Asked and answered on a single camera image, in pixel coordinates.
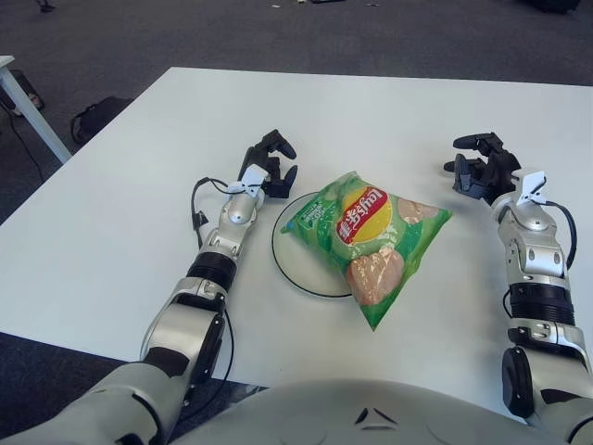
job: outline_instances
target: table leg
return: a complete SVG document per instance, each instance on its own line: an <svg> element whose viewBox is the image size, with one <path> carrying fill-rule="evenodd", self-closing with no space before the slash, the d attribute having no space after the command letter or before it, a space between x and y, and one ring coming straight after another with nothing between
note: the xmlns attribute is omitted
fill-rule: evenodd
<svg viewBox="0 0 593 445"><path fill-rule="evenodd" d="M22 91L17 80L10 73L8 68L0 68L0 87L4 88L8 97L12 99L20 112L27 118L27 121L44 140L50 150L54 152L56 157L65 163L72 157L66 146L60 141L57 134L54 133L52 127L45 121L42 114L31 102L29 97Z"/></svg>

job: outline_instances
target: black bag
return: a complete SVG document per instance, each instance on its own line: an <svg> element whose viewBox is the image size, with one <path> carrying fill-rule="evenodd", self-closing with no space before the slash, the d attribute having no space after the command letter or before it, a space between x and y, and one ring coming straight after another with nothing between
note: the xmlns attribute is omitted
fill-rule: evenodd
<svg viewBox="0 0 593 445"><path fill-rule="evenodd" d="M72 139L77 144L86 144L132 102L133 99L122 99L111 95L98 104L87 107L70 121Z"/></svg>

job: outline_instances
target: wire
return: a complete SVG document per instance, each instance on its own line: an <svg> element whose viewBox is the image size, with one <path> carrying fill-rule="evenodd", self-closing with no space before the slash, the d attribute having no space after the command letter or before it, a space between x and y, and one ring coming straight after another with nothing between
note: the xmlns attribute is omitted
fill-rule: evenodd
<svg viewBox="0 0 593 445"><path fill-rule="evenodd" d="M502 307L504 308L504 311L507 313L507 315L509 315L509 318L512 318L512 315L509 312L509 308L507 308L507 297L509 296L510 293L511 293L511 289L508 288L507 291L504 293L504 296L502 297Z"/></svg>
<svg viewBox="0 0 593 445"><path fill-rule="evenodd" d="M197 246L199 248L202 248L202 245L204 244L202 241L202 235L200 234L200 226L207 223L208 218L206 218L206 215L204 214L204 212L202 210L196 212L196 193L197 193L197 189L206 183L211 183L212 185L214 185L214 188L216 188L219 192L223 193L224 195L241 195L242 193L245 193L245 190L239 190L236 192L229 192L227 190L222 190L218 186L218 184L222 185L223 187L228 187L229 185L227 185L224 181L221 181L220 179L216 179L216 178L204 177L204 178L200 179L196 183L196 185L194 185L194 190L192 190L192 200L191 200L192 225L194 227L194 230L196 231ZM260 186L261 186L261 184L246 185L246 187L260 187Z"/></svg>
<svg viewBox="0 0 593 445"><path fill-rule="evenodd" d="M574 222L573 215L564 206L562 206L562 205L560 205L560 204L558 204L557 202L554 202L554 201L546 201L545 203L543 203L541 205L542 206L556 207L556 208L560 209L562 211L562 213L564 213L564 216L566 217L566 221L568 222L568 230L571 233L571 249L570 249L570 251L568 253L568 257L566 258L566 269L570 269L571 266L573 265L574 256L576 255L576 242L577 242L577 239L576 239L576 223Z"/></svg>
<svg viewBox="0 0 593 445"><path fill-rule="evenodd" d="M41 167L40 167L39 163L37 162L37 160L35 159L35 157L33 156L33 154L31 153L31 151L29 150L29 148L27 147L27 144L25 144L25 141L23 141L22 137L20 137L19 132L17 132L17 129L15 128L15 120L12 117L12 113L10 112L8 107L5 104L3 104L2 102L0 102L0 107L2 107L2 109L8 115L8 120L10 121L10 128L12 129L12 133L14 133L15 136L17 137L17 139L20 140L20 143L22 144L23 148L27 152L29 159L31 159L32 163L35 164L35 168L37 169L37 173L39 174L39 179L41 180L42 183L44 183L45 178L44 178L44 174L41 171Z"/></svg>
<svg viewBox="0 0 593 445"><path fill-rule="evenodd" d="M193 410L190 413L187 413L186 415L181 417L179 419L178 424L180 424L181 422L185 422L190 417L194 417L195 415L204 411L219 396L222 389L226 385L226 382L228 381L229 373L231 372L231 367L233 366L234 334L233 334L233 325L231 324L231 319L229 318L229 313L226 311L226 309L224 310L224 316L226 317L226 322L229 324L229 334L231 336L231 358L229 359L229 365L226 368L226 373L224 373L224 378L222 379L221 384L216 389L216 391L214 391L214 394L212 394L212 396L210 396L210 398L208 400L206 400L206 402L203 405L201 405L199 408L197 408L196 410Z"/></svg>

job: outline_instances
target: chip bag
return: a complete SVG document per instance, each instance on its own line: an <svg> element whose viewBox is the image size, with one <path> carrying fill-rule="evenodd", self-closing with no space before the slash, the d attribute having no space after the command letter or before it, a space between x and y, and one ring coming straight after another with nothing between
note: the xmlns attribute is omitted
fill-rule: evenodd
<svg viewBox="0 0 593 445"><path fill-rule="evenodd" d="M388 194L350 172L325 186L282 232L344 274L374 330L452 214Z"/></svg>

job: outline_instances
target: floor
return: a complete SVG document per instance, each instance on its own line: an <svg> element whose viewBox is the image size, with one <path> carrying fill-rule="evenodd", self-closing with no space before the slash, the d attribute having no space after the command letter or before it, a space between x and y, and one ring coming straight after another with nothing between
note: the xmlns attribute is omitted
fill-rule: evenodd
<svg viewBox="0 0 593 445"><path fill-rule="evenodd" d="M136 97L170 66L593 85L593 0L566 15L515 0L53 3L41 14L33 1L0 2L0 54L16 57L11 68L25 72L73 153L76 113L107 95ZM26 121L16 127L50 176L57 159ZM41 184L2 112L0 159L1 223ZM3 334L0 355L0 438L55 415L118 365ZM175 436L252 390L230 384Z"/></svg>

